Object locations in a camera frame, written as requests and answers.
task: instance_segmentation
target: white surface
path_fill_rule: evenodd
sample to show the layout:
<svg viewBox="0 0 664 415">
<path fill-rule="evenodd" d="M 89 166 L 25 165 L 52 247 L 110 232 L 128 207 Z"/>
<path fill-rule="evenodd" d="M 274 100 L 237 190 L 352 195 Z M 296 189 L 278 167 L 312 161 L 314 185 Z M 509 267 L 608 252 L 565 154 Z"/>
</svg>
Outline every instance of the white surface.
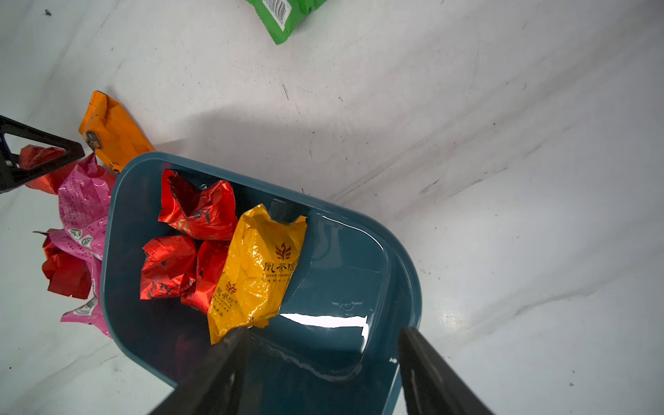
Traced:
<svg viewBox="0 0 664 415">
<path fill-rule="evenodd" d="M 657 0 L 330 0 L 281 46 L 243 0 L 0 1 L 0 114 L 80 139 L 99 89 L 162 151 L 379 220 L 498 415 L 664 412 L 663 74 Z M 169 387 L 58 322 L 56 198 L 0 211 L 0 412 L 146 413 Z"/>
</svg>

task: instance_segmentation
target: teal plastic bin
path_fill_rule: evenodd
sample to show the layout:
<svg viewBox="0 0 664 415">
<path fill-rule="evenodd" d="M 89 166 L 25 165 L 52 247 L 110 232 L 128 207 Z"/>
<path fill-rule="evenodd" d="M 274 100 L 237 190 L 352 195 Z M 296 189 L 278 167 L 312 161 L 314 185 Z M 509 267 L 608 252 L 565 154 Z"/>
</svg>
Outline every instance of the teal plastic bin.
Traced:
<svg viewBox="0 0 664 415">
<path fill-rule="evenodd" d="M 238 216 L 277 199 L 284 214 L 307 217 L 280 315 L 251 329 L 240 413 L 391 414 L 401 388 L 399 329 L 419 326 L 422 313 L 415 267 L 394 235 L 359 213 L 170 154 L 137 157 L 114 189 L 101 295 L 120 349 L 177 386 L 210 348 L 200 311 L 179 299 L 139 299 L 143 245 L 178 233 L 157 221 L 165 169 L 197 186 L 231 182 Z"/>
</svg>

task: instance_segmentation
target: red foil tea packet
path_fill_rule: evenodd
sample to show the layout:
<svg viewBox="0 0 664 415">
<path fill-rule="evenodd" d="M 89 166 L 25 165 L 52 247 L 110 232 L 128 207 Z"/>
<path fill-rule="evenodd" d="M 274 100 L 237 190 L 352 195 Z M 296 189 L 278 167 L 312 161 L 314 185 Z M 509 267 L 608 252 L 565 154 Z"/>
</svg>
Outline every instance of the red foil tea packet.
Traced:
<svg viewBox="0 0 664 415">
<path fill-rule="evenodd" d="M 161 176 L 159 221 L 203 240 L 230 240 L 238 219 L 230 183 L 220 180 L 200 190 L 173 170 Z"/>
<path fill-rule="evenodd" d="M 43 248 L 46 262 L 42 271 L 50 280 L 48 290 L 66 297 L 88 299 L 92 279 L 87 263 L 55 246 L 49 236 Z"/>
<path fill-rule="evenodd" d="M 188 236 L 154 238 L 143 247 L 141 299 L 182 296 L 193 284 L 196 246 Z"/>
<path fill-rule="evenodd" d="M 39 166 L 40 164 L 46 163 L 47 161 L 51 161 L 59 155 L 65 153 L 65 150 L 57 147 L 43 148 L 36 145 L 26 145 L 21 149 L 21 154 L 19 156 L 19 167 L 24 170 L 29 170 L 33 167 Z M 69 176 L 69 173 L 74 170 L 74 167 L 76 167 L 75 161 L 57 169 L 56 171 L 28 182 L 25 184 L 25 186 L 29 187 L 30 189 L 41 190 L 52 195 L 57 195 L 58 188 L 65 180 L 65 178 Z"/>
<path fill-rule="evenodd" d="M 182 304 L 201 310 L 207 315 L 212 295 L 226 265 L 229 242 L 206 240 L 197 254 L 196 281 L 182 296 Z"/>
</svg>

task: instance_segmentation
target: barcode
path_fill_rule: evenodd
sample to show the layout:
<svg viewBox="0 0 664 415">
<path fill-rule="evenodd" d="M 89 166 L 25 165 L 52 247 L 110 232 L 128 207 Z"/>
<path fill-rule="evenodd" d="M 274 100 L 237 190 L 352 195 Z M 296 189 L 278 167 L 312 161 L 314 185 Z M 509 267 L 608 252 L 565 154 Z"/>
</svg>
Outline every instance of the barcode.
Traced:
<svg viewBox="0 0 664 415">
<path fill-rule="evenodd" d="M 277 22 L 281 30 L 284 29 L 284 25 L 288 20 L 288 15 L 291 12 L 291 5 L 287 0 L 263 0 L 263 4 L 268 8 L 270 14 Z"/>
</svg>

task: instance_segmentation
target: orange tea packet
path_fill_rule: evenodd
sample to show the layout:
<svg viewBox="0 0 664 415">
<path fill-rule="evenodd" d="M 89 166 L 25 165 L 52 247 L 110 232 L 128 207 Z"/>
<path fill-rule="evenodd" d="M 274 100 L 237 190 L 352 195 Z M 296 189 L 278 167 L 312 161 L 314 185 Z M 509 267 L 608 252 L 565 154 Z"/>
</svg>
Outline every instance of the orange tea packet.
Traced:
<svg viewBox="0 0 664 415">
<path fill-rule="evenodd" d="M 155 151 L 122 106 L 106 94 L 92 93 L 78 132 L 108 167 L 119 173 L 134 157 Z"/>
<path fill-rule="evenodd" d="M 264 205 L 240 217 L 208 311 L 212 344 L 235 327 L 265 327 L 279 314 L 306 231 L 306 217 L 282 224 Z"/>
</svg>

